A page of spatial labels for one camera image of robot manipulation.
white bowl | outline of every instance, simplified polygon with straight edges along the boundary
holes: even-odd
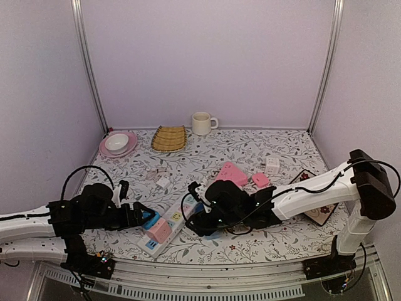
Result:
[[[115,134],[107,138],[105,147],[113,155],[120,155],[128,148],[128,136],[125,134]]]

pink saucer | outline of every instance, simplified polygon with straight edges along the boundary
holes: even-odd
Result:
[[[125,135],[128,136],[128,149],[125,152],[123,152],[122,154],[119,154],[119,155],[111,154],[107,150],[106,145],[105,145],[107,138],[109,138],[110,136],[115,135],[115,134],[125,134]],[[137,141],[138,141],[137,136],[133,132],[118,132],[118,131],[117,132],[111,132],[110,135],[108,135],[106,138],[104,138],[102,140],[102,142],[100,143],[99,151],[103,156],[108,157],[108,158],[114,158],[114,159],[115,158],[121,158],[121,157],[123,157],[125,155],[128,155],[131,151],[133,151],[133,149],[137,145]]]

black cable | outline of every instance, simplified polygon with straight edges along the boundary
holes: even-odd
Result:
[[[243,232],[243,233],[234,233],[234,232],[231,231],[230,229],[227,229],[227,232],[228,232],[228,233],[230,233],[230,234],[232,234],[232,235],[237,235],[237,236],[247,235],[247,234],[250,234],[250,232],[252,232],[252,231],[253,231],[253,228],[252,228],[252,227],[250,227],[248,231]]]
[[[17,263],[15,264],[15,265],[10,265],[9,263],[6,263],[6,262],[3,262],[7,267],[10,267],[10,268],[16,268],[16,267],[18,267],[19,266],[19,260],[17,261]]]
[[[61,197],[60,197],[60,201],[64,200],[64,194],[65,194],[65,189],[67,187],[68,181],[72,178],[72,176],[74,176],[74,174],[76,174],[78,171],[81,171],[82,169],[86,169],[86,168],[95,168],[100,170],[102,173],[104,173],[107,177],[107,179],[109,180],[110,184],[112,185],[112,189],[114,190],[114,184],[113,184],[113,180],[111,179],[111,177],[108,175],[108,173],[101,167],[98,167],[96,165],[85,165],[85,166],[81,166],[77,169],[75,169],[65,180],[64,185],[63,185],[63,189],[61,190]]]
[[[362,276],[363,276],[363,273],[365,272],[366,261],[367,261],[367,254],[366,254],[365,246],[364,246],[362,243],[360,243],[360,246],[362,247],[363,255],[364,255],[364,258],[365,258],[365,259],[363,260],[363,268],[362,268],[361,274],[359,275],[358,279],[356,279],[355,282],[354,282],[352,285],[350,285],[349,287],[347,287],[346,289],[344,289],[344,292],[347,292],[347,291],[349,291],[350,289],[352,289],[353,287],[355,287],[355,285],[357,285],[357,283],[361,280],[361,278],[362,278]]]
[[[9,221],[10,219],[16,219],[16,218],[41,218],[43,216],[49,216],[50,214],[51,214],[50,211],[47,213],[38,213],[38,214],[16,214],[0,218],[0,221]]]
[[[346,168],[344,168],[344,172],[349,170],[351,167],[354,167],[355,165],[362,164],[362,163],[377,163],[377,164],[381,164],[381,165],[384,165],[384,166],[387,166],[388,168],[390,168],[397,175],[397,179],[398,179],[398,187],[397,187],[397,190],[395,191],[395,194],[393,195],[393,198],[395,198],[398,195],[398,193],[400,192],[400,188],[401,188],[400,173],[398,172],[398,170],[395,169],[395,167],[393,165],[390,165],[387,162],[383,162],[383,161],[380,161],[380,160],[358,161],[358,162],[354,162],[354,163],[348,165]]]
[[[114,184],[113,181],[111,179],[111,177],[108,175],[108,173],[102,169],[101,167],[98,166],[94,166],[94,165],[86,165],[86,166],[81,166],[77,169],[75,169],[65,180],[64,185],[63,185],[63,189],[61,191],[61,197],[60,200],[64,200],[64,194],[65,194],[65,189],[67,187],[67,183],[68,181],[71,179],[71,177],[76,174],[78,171],[82,170],[82,169],[86,169],[86,168],[95,168],[95,169],[99,169],[102,173],[104,173],[107,177],[107,179],[110,181],[110,184],[112,185],[112,188],[114,189]],[[51,211],[47,212],[47,213],[37,213],[37,214],[16,214],[16,215],[12,215],[12,216],[5,216],[3,218],[0,218],[0,221],[9,221],[11,219],[16,219],[16,218],[41,218],[44,216],[50,216],[52,214]]]
[[[88,291],[86,290],[86,288],[84,287],[82,280],[78,278],[78,276],[75,275],[75,273],[70,270],[71,274],[73,274],[74,278],[76,279],[76,281],[80,284],[81,287],[81,294],[82,297],[86,300],[86,301],[92,301],[91,297],[88,294]]]
[[[188,219],[187,219],[187,217],[186,217],[185,214],[184,214],[184,201],[185,201],[186,197],[189,196],[189,195],[190,195],[190,193],[187,193],[187,194],[181,199],[181,214],[182,214],[182,217],[183,217],[183,219],[184,219],[185,222],[188,222]]]
[[[323,192],[327,191],[330,187],[332,187],[332,185],[334,185],[334,183],[336,183],[336,181],[340,177],[342,177],[342,172],[339,172],[337,174],[337,176],[334,178],[334,180],[332,180],[332,182],[330,182],[329,185],[327,185],[326,187],[319,189],[319,190],[309,190],[308,188],[305,188],[305,187],[295,187],[294,190],[303,190],[303,191],[306,191],[307,193],[311,193],[311,194],[323,193]]]

white mug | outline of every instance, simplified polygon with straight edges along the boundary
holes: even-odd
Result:
[[[196,112],[192,115],[192,132],[202,136],[207,135],[212,129],[216,129],[219,126],[219,120],[215,117],[211,117],[209,113],[206,112]]]

mug handle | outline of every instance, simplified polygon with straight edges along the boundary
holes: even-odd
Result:
[[[216,123],[216,125],[212,126],[211,129],[212,129],[212,130],[215,130],[215,129],[217,129],[217,128],[219,127],[219,119],[217,119],[217,118],[215,118],[215,117],[212,117],[212,118],[211,118],[211,122],[212,122],[212,121],[214,121],[214,122]]]

